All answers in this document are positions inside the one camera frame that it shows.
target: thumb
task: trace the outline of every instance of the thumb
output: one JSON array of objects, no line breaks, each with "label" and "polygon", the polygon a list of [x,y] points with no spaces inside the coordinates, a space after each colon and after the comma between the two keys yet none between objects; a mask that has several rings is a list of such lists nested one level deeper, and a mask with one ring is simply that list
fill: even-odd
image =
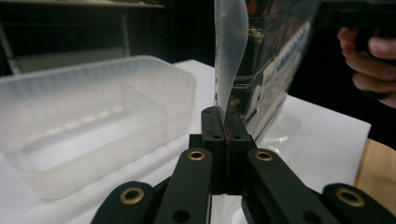
[{"label": "thumb", "polygon": [[396,60],[396,37],[373,36],[369,40],[369,50],[377,58]]}]

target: clear plastic box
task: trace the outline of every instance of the clear plastic box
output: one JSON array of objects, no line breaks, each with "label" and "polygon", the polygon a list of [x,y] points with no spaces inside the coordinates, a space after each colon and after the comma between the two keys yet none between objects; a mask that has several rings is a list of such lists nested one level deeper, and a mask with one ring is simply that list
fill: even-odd
[{"label": "clear plastic box", "polygon": [[59,198],[188,131],[195,78],[150,56],[0,79],[0,147]]}]

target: white table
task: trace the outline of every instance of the white table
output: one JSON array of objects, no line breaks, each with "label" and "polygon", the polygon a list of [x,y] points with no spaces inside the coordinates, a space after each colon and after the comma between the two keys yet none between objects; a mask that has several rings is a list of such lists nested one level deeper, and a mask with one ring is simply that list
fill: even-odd
[{"label": "white table", "polygon": [[[90,223],[99,205],[116,186],[131,180],[155,186],[171,175],[178,155],[188,147],[189,134],[201,131],[200,113],[213,105],[215,80],[213,67],[194,60],[176,66],[190,71],[197,80],[196,107],[189,133],[59,200],[38,198],[0,155],[0,223]],[[366,122],[288,96],[257,145],[279,150],[297,176],[309,188],[321,192],[323,186],[331,183],[354,184],[369,130],[370,124]],[[232,223],[244,223],[239,204],[235,205],[238,200],[237,197],[215,198],[212,223],[226,223],[232,214],[235,214]]]}]

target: plastic container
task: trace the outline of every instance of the plastic container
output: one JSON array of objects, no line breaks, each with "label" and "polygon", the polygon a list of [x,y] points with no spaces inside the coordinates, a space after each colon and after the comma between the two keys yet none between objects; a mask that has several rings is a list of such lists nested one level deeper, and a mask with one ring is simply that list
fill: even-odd
[{"label": "plastic container", "polygon": [[192,74],[138,56],[0,79],[0,144],[59,198],[188,131]]}]

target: human hand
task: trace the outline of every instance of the human hand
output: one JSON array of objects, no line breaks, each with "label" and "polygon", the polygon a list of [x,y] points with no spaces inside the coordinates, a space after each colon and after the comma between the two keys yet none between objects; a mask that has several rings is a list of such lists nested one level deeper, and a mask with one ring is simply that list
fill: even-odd
[{"label": "human hand", "polygon": [[373,92],[371,96],[375,95],[382,104],[396,108],[396,67],[378,60],[396,60],[396,37],[372,36],[369,39],[368,49],[376,59],[356,49],[357,36],[357,29],[346,27],[337,34],[346,64],[356,71],[353,83],[365,93]]}]

